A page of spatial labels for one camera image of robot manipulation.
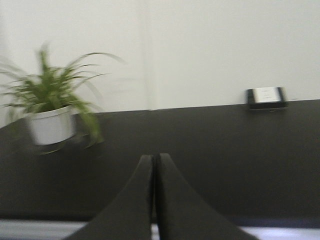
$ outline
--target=plant pot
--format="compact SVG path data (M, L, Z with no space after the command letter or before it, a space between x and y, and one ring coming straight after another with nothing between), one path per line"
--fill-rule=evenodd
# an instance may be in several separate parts
M56 144L76 133L70 106L32 113L28 117L28 125L36 145Z

